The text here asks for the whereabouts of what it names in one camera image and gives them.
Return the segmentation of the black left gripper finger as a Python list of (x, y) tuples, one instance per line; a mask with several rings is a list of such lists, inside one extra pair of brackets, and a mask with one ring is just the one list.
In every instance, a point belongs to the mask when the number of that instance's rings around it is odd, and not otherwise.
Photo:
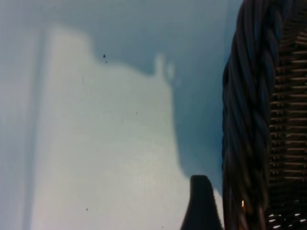
[(221, 230), (213, 187), (205, 175), (190, 178), (189, 205), (183, 219), (182, 230)]

